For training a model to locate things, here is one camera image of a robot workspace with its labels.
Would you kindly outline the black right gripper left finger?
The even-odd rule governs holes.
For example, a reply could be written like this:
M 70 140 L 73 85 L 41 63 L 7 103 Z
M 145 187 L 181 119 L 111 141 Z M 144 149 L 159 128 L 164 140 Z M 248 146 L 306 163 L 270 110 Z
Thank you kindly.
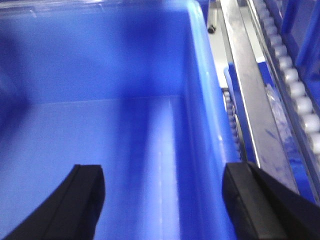
M 105 201 L 101 165 L 76 164 L 6 240 L 92 240 Z

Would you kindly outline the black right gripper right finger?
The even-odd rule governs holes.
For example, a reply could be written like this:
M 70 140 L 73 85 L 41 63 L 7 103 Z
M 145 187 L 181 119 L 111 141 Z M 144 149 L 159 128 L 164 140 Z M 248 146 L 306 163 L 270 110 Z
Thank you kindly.
M 239 240 L 320 238 L 320 207 L 251 162 L 225 165 L 222 195 Z

